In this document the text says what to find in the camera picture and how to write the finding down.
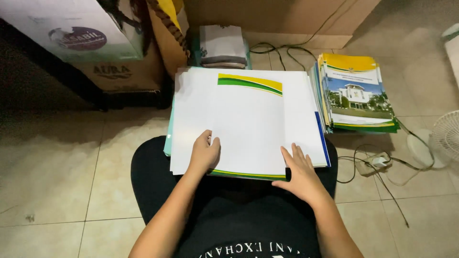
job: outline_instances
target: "right hand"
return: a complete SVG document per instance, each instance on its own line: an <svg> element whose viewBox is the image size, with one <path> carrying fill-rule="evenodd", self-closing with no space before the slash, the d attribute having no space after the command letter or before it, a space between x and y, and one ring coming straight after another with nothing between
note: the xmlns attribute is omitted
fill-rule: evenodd
<svg viewBox="0 0 459 258"><path fill-rule="evenodd" d="M330 198L329 193L320 181L309 155L304 156L300 146L291 144L293 157L284 147L280 147L287 166L291 170L290 182L274 181L273 186L285 189L313 206L317 202Z"/></svg>

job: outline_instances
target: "left hand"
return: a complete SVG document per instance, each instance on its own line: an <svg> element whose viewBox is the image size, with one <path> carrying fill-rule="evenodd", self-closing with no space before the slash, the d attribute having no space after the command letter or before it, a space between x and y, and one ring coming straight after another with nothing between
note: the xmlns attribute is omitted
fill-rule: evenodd
<svg viewBox="0 0 459 258"><path fill-rule="evenodd" d="M205 130L195 141L187 173L204 176L210 166L217 160L220 152L220 138L213 139L210 145L211 130Z"/></svg>

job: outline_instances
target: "tiled floor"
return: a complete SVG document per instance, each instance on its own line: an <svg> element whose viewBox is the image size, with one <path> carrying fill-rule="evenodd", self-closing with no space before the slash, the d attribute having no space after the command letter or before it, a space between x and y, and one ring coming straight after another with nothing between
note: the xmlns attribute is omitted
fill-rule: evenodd
<svg viewBox="0 0 459 258"><path fill-rule="evenodd" d="M439 39L458 13L453 0L383 0L346 48L313 53L373 56L401 121L411 129L432 128L439 116L459 109L458 87ZM291 53L306 68L314 63L312 56ZM288 70L302 70L285 51L280 54ZM282 70L278 54L252 54L252 62L254 69ZM56 112L3 123L0 257L127 257L144 227L130 161L142 142L166 134L169 112ZM342 156L372 143L414 163L403 131L329 138ZM458 170L421 172L405 186L389 181L401 183L413 173L395 163L381 177L410 228L378 178L357 173L351 183L337 185L336 203L365 257L459 257ZM352 163L340 160L338 179L352 174Z"/></svg>

